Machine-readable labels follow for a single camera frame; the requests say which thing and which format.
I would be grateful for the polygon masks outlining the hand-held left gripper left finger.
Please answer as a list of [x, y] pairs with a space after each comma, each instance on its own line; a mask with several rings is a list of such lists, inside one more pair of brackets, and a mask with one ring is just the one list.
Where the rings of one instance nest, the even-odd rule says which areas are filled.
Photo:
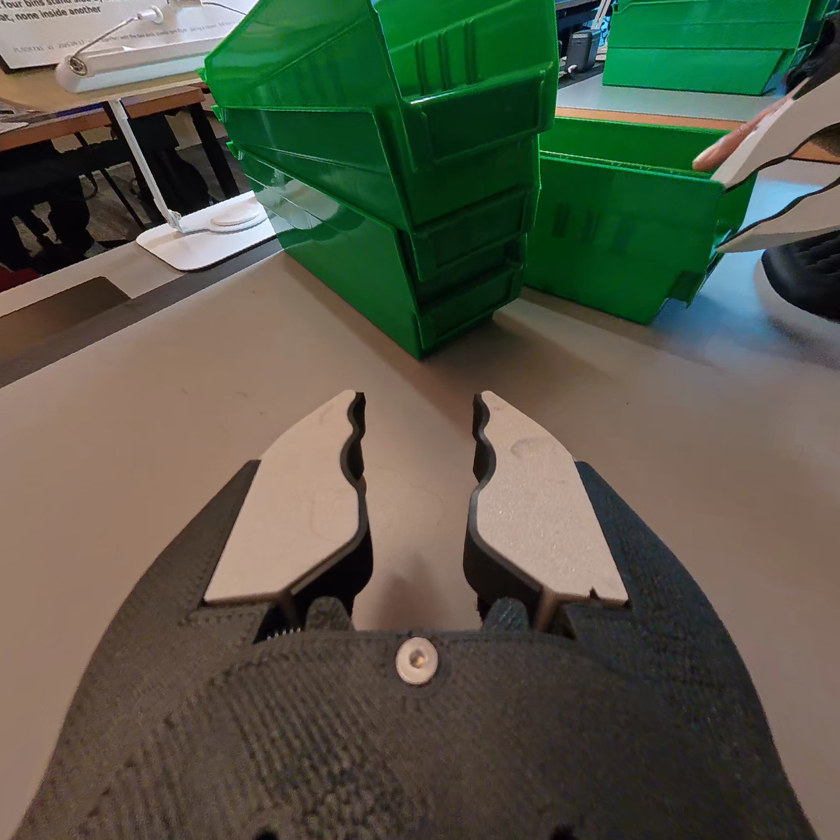
[[209, 605], [269, 603], [287, 618], [331, 597], [352, 615], [371, 579], [362, 439], [365, 397], [346, 390], [259, 458], [204, 594]]

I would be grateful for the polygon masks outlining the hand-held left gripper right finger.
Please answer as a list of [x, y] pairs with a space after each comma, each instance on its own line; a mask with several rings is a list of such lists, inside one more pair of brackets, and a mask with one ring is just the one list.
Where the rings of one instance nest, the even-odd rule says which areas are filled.
[[624, 609], [630, 596], [572, 454], [494, 392], [476, 394], [476, 442], [464, 573], [486, 616], [520, 602], [533, 629], [560, 609], [593, 602]]

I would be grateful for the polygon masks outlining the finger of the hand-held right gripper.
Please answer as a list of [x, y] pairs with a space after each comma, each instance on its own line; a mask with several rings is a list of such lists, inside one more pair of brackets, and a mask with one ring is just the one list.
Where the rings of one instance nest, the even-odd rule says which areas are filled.
[[796, 198], [777, 214], [745, 227], [723, 241], [720, 255], [747, 253], [831, 234], [839, 229], [839, 181]]
[[838, 131], [838, 73], [810, 77], [783, 98], [786, 102], [710, 173], [714, 182], [732, 189], [750, 175], [791, 158], [818, 137]]

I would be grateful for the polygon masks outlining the green plastic bin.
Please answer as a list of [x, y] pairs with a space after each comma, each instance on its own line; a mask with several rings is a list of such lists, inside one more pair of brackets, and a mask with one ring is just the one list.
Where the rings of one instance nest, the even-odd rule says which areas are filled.
[[553, 2], [259, 2], [205, 60], [237, 151], [412, 230], [534, 187]]
[[556, 117], [523, 286], [640, 324], [690, 304], [743, 225], [757, 176], [727, 190], [692, 162], [722, 131]]
[[372, 112], [213, 108], [268, 215], [314, 232], [362, 218], [402, 239], [425, 296], [509, 259], [539, 192], [536, 138], [414, 170]]
[[405, 231], [228, 142], [283, 250], [422, 359], [522, 290], [533, 189], [507, 190]]

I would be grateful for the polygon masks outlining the stack of green bins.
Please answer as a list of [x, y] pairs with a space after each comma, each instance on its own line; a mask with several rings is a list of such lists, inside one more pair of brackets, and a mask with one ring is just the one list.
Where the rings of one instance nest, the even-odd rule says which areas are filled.
[[603, 83], [760, 96], [837, 11], [834, 1], [614, 2]]

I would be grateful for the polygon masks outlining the wood-edged white table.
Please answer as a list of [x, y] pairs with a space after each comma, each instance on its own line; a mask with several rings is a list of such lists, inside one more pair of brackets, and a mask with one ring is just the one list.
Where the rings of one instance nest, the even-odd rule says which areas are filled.
[[714, 141], [775, 105], [783, 94], [759, 96], [606, 85], [601, 73], [572, 80], [557, 92], [557, 119], [581, 119], [685, 130]]

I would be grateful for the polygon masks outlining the grey device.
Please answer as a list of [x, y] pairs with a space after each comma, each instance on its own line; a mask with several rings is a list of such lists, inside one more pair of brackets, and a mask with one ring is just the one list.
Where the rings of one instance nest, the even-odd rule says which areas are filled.
[[566, 51], [565, 72], [570, 75], [591, 70], [601, 45], [599, 29], [583, 28], [572, 34]]

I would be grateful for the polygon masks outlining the white board stand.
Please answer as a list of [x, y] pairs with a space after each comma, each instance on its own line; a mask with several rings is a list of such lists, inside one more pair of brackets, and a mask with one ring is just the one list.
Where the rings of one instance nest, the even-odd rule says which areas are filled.
[[174, 270], [187, 273], [216, 266], [275, 237], [266, 209], [253, 192], [239, 194], [186, 216], [170, 209], [122, 101], [111, 99], [106, 105], [164, 219], [163, 224], [136, 238], [139, 247]]

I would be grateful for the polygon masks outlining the brown wooden table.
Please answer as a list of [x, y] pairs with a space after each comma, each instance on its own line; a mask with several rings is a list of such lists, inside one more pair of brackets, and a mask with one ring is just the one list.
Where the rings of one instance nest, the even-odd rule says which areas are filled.
[[[132, 97], [124, 107], [130, 120], [157, 113], [169, 114], [177, 150], [203, 175], [213, 200], [210, 205], [232, 198], [247, 188], [226, 147], [224, 130], [209, 111], [208, 91], [204, 86]], [[110, 140], [112, 131], [123, 139], [101, 104], [61, 113], [25, 115], [14, 121], [22, 126], [12, 129], [10, 123], [2, 124], [7, 130], [2, 133], [2, 152], [46, 140], [52, 141], [59, 151], [67, 152], [79, 144], [88, 146]], [[108, 175], [97, 173], [96, 181], [98, 193], [89, 201], [89, 228], [98, 243], [84, 259], [126, 245], [139, 233], [163, 221], [155, 208], [147, 211], [142, 204], [131, 164], [119, 164], [110, 169]]]

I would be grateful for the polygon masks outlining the clear page holder bar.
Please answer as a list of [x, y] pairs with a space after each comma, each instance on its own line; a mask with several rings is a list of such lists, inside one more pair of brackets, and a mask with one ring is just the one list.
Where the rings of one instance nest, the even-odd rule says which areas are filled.
[[194, 72], [223, 39], [202, 14], [185, 18], [201, 2], [153, 2], [62, 58], [55, 79], [68, 92], [124, 88]]

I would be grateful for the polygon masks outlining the white instruction sheet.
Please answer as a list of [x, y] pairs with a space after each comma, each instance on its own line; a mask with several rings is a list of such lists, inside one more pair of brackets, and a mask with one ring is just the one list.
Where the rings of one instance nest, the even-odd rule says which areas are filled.
[[199, 45], [210, 50], [256, 1], [2, 1], [8, 70], [49, 67], [66, 56]]

